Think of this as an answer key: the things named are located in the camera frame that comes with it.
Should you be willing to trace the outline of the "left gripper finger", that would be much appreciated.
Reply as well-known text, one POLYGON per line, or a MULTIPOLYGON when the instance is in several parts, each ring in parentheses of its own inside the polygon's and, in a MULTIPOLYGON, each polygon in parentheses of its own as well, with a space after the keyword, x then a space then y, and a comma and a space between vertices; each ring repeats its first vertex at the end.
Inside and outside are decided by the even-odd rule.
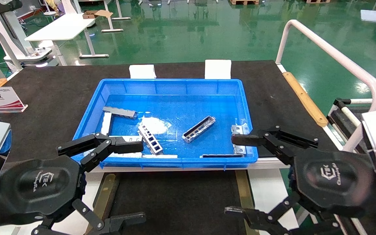
POLYGON ((58 146, 57 154, 58 156, 73 157, 90 151, 80 161, 82 170, 90 172, 112 153, 139 153, 143 150, 144 146, 141 140, 127 142, 123 137, 108 137, 101 133, 94 133, 58 146))

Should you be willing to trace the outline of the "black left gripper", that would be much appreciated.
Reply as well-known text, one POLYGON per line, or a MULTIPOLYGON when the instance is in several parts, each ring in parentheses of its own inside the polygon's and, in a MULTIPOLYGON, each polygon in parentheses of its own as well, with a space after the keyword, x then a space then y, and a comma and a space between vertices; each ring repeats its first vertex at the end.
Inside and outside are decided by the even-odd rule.
POLYGON ((40 235, 62 235, 52 226, 76 210, 92 226, 89 235, 110 235, 146 220, 143 212, 101 220, 82 202, 84 193, 85 173, 68 156, 6 163, 0 172, 0 226, 43 220, 40 235))

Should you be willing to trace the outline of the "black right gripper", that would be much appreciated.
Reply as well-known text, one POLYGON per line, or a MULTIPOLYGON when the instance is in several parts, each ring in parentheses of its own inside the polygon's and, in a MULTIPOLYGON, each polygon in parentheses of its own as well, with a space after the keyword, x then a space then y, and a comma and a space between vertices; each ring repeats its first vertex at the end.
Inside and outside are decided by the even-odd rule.
POLYGON ((283 164, 292 165, 292 188, 296 193, 287 196, 269 213, 235 206, 224 208, 225 214, 244 219, 250 229, 270 235, 333 235, 341 231, 336 220, 286 229, 279 219, 298 203, 309 212, 376 220, 376 173, 367 155, 321 151, 317 149, 318 138, 281 127, 252 131, 248 135, 233 134, 231 142, 263 146, 283 164), (294 154, 285 143, 304 150, 294 154))

